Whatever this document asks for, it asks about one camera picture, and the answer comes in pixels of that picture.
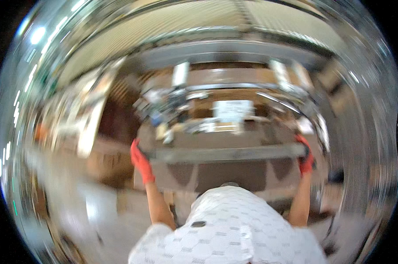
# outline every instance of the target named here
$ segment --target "forearm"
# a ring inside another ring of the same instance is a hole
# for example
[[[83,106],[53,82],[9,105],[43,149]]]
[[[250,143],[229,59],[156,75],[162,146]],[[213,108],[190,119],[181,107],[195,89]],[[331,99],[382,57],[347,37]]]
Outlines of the forearm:
[[[303,174],[289,213],[289,223],[293,226],[307,226],[311,204],[311,173]]]
[[[149,204],[149,213],[152,224],[164,223],[172,230],[175,230],[175,222],[171,211],[164,201],[164,197],[159,192],[154,182],[145,184],[147,200]]]

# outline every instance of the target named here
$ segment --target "white shirt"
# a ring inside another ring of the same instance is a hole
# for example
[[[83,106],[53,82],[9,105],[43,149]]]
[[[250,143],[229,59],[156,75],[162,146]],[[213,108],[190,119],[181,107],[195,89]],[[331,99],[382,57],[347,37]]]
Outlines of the white shirt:
[[[206,223],[194,227],[198,221]],[[164,224],[149,227],[128,258],[129,264],[248,262],[318,264],[327,260],[308,229],[291,227],[263,199],[233,186],[200,196],[186,224],[175,231]]]

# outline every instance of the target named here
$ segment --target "person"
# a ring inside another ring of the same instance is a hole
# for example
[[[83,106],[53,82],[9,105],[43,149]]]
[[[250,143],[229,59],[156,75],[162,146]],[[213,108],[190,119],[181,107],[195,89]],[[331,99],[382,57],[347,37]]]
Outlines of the person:
[[[288,221],[265,200],[231,183],[197,198],[186,223],[176,229],[135,139],[131,159],[143,178],[152,226],[133,247],[128,263],[326,263],[318,241],[306,228],[313,155],[302,135],[296,140],[305,145],[307,156],[299,158],[301,179]]]

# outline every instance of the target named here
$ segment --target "patterned shirt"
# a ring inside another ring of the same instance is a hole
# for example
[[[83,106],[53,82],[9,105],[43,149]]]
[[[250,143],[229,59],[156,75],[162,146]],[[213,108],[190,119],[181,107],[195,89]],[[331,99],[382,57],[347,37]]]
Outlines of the patterned shirt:
[[[130,252],[137,263],[326,263],[314,235],[292,227],[265,200],[234,186],[208,190],[186,224],[154,224]]]

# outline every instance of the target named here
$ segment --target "person's right hand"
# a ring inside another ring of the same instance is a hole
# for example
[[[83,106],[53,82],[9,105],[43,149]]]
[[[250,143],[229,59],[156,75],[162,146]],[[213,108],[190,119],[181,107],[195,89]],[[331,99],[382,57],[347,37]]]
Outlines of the person's right hand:
[[[296,135],[294,138],[297,142],[302,143],[305,146],[306,155],[297,159],[299,161],[301,177],[303,177],[304,174],[312,172],[312,166],[315,158],[312,155],[311,148],[309,147],[309,142],[305,139],[304,136]]]
[[[143,155],[143,153],[139,150],[139,140],[134,139],[131,144],[131,162],[134,167],[139,170],[140,174],[142,174],[143,184],[149,182],[155,182],[155,176],[152,173],[152,166],[150,165],[148,159]]]

